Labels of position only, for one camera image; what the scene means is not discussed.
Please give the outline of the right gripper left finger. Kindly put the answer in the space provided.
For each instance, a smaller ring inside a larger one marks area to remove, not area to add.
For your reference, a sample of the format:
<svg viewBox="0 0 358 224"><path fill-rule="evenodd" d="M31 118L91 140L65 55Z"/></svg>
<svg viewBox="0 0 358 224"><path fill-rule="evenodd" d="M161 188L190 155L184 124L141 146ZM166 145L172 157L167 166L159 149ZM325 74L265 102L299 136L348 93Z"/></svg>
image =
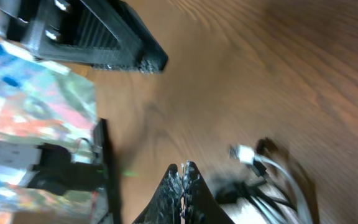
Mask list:
<svg viewBox="0 0 358 224"><path fill-rule="evenodd" d="M137 224L181 223L180 203L182 186L176 164L170 164L164 173L153 197L140 215L133 221Z"/></svg>

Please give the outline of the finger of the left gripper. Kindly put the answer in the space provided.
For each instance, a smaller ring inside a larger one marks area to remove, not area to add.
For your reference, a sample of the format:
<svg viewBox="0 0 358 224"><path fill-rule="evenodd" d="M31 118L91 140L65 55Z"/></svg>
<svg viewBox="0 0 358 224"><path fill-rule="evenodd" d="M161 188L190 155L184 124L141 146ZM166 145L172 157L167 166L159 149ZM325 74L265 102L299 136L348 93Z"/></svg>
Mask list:
<svg viewBox="0 0 358 224"><path fill-rule="evenodd" d="M0 36L38 60L161 73L168 55L124 1L0 0Z"/></svg>

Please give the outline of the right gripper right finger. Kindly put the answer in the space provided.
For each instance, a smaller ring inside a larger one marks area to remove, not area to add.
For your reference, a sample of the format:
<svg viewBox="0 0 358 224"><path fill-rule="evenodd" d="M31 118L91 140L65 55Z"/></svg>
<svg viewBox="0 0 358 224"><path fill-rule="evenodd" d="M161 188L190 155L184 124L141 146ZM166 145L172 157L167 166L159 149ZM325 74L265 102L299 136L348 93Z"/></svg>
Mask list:
<svg viewBox="0 0 358 224"><path fill-rule="evenodd" d="M182 177L186 224L233 224L234 222L215 201L200 170L193 161L187 161Z"/></svg>

